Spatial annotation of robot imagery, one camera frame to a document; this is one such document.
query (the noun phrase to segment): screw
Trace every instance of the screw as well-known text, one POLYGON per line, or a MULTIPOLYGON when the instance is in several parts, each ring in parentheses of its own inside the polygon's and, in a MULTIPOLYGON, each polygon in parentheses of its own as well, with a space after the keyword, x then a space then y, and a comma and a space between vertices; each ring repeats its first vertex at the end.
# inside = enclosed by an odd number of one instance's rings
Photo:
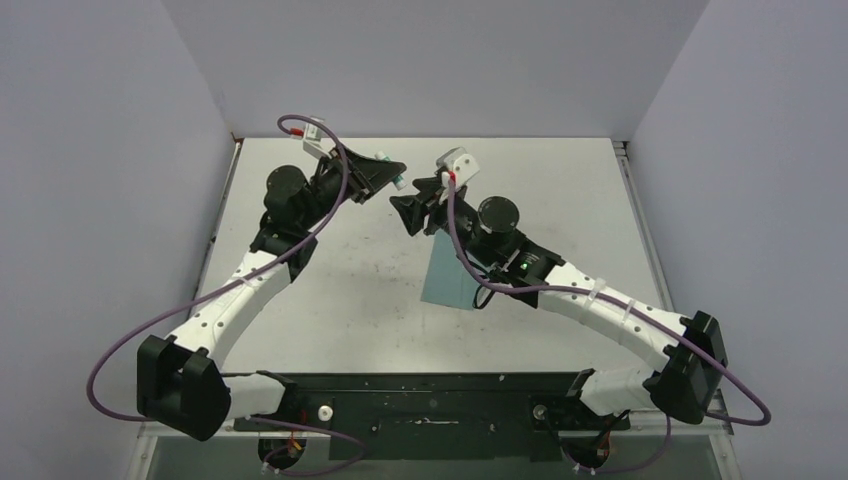
POLYGON ((321 405, 318 409, 318 420, 329 422, 333 418, 333 409, 329 405, 321 405))
POLYGON ((533 418, 536 420, 544 420, 546 413, 548 413, 548 407, 544 405, 536 405, 533 407, 533 418))

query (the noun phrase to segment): glass panel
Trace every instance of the glass panel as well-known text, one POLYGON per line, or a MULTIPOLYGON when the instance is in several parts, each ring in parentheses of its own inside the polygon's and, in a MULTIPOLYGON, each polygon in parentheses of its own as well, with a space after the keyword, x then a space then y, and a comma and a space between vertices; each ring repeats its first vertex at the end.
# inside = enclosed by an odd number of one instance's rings
MULTIPOLYGON (((613 436, 610 467, 633 465, 651 456, 662 443, 661 437, 613 436)), ((314 470, 331 465, 328 462, 330 442, 326 438, 310 438, 307 452, 295 467, 314 470)), ((206 480, 273 478, 260 475, 261 461, 255 437, 218 437, 197 442, 187 437, 161 437, 153 456, 149 480, 206 480)), ((524 458, 501 458, 489 461, 368 461, 363 460, 334 473, 334 480, 366 478, 427 479, 534 479, 562 480, 573 472, 568 460, 530 463, 524 458)), ((709 436, 678 435, 666 454, 651 467, 639 472, 619 474, 616 480, 679 479, 709 480, 721 478, 715 463, 709 436)))

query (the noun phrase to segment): white arm link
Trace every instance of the white arm link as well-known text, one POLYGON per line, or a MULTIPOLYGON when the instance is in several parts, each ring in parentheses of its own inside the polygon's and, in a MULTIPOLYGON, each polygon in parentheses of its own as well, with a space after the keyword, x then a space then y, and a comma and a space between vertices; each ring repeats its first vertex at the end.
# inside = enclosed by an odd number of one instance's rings
POLYGON ((680 335, 686 330, 680 323, 679 313, 659 310, 634 300, 607 287, 603 280, 590 278, 571 263, 554 267, 545 281, 551 285, 594 289, 593 293, 603 293, 627 304, 629 308, 622 309, 598 298, 587 298, 586 295, 539 292, 539 308, 577 320, 630 350, 657 372, 661 372, 668 362, 663 348, 666 345, 676 346, 677 341, 633 316, 630 309, 639 309, 680 335))
POLYGON ((265 252, 247 252, 235 273, 226 283, 242 282, 229 292, 211 300, 174 329, 174 343, 196 352, 200 348, 209 351, 207 356, 219 366, 244 333, 250 322, 259 314, 275 295, 291 283, 288 264, 273 268, 252 280, 241 277, 249 274, 276 258, 265 252))

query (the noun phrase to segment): cable tie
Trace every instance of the cable tie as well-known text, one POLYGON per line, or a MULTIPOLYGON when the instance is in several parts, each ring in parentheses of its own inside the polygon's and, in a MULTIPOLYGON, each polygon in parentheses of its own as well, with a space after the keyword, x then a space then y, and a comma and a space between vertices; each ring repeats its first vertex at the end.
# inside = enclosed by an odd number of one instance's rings
POLYGON ((595 303, 595 298, 598 296, 598 292, 604 289, 607 286, 606 280, 603 278, 596 278, 595 285, 592 286, 592 291, 589 292, 589 295, 586 296, 586 300, 583 301, 583 311, 580 312, 580 315, 577 316, 577 321, 580 322, 581 325, 586 325, 583 321, 583 317, 586 316, 586 312, 592 308, 592 304, 595 303))
POLYGON ((236 282, 240 282, 240 283, 244 284, 244 286, 245 286, 245 287, 247 287, 247 288, 249 288, 249 289, 253 290, 254 292, 256 292, 256 290, 257 290, 257 288, 258 288, 258 287, 256 287, 256 286, 252 285, 252 284, 250 283, 250 281, 251 281, 251 280, 253 280, 253 279, 248 280, 248 279, 246 279, 246 278, 244 278, 244 277, 236 277, 236 279, 235 279, 235 281, 236 281, 236 282))
POLYGON ((624 309, 624 315, 621 316, 621 328, 618 329, 618 344, 621 345, 621 339, 624 336, 624 324, 627 323, 627 317, 630 316, 630 310, 636 305, 636 300, 630 299, 627 302, 627 308, 624 309))

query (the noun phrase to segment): black joint housing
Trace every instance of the black joint housing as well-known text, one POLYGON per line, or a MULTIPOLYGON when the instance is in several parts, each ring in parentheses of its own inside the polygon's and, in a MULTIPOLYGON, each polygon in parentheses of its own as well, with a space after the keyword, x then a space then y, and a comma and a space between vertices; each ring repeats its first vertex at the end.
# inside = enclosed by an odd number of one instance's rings
MULTIPOLYGON (((699 311, 684 324, 688 326, 683 337, 726 367, 727 352, 718 320, 699 311)), ((722 375, 683 345, 669 353, 671 355, 663 371, 654 373, 642 385, 650 392, 654 405, 664 413, 681 422, 699 424, 722 375)))
POLYGON ((205 354, 151 335, 138 348, 137 369, 138 413, 200 441, 224 423, 232 399, 205 354))

